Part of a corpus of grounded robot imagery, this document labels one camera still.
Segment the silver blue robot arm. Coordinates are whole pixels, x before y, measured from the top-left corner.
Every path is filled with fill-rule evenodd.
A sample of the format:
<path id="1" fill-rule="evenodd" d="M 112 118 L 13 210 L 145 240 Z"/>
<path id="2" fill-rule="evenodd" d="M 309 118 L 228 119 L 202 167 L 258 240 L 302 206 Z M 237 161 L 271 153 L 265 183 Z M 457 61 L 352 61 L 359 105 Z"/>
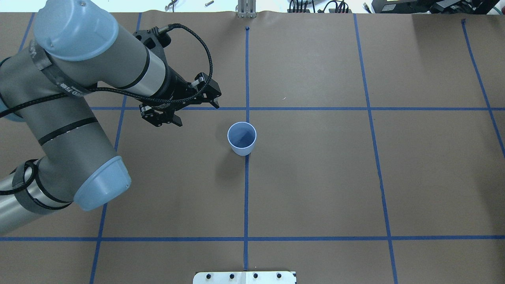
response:
<path id="1" fill-rule="evenodd" d="M 184 80 L 164 53 L 169 32 L 184 29 L 204 47 L 209 74 Z M 155 127 L 182 126 L 175 112 L 222 95 L 204 41 L 175 23 L 130 34 L 90 0 L 48 0 L 29 45 L 1 61 L 1 117 L 25 122 L 45 156 L 1 180 L 1 234 L 72 204 L 98 208 L 131 186 L 131 177 L 85 96 L 125 95 Z"/>

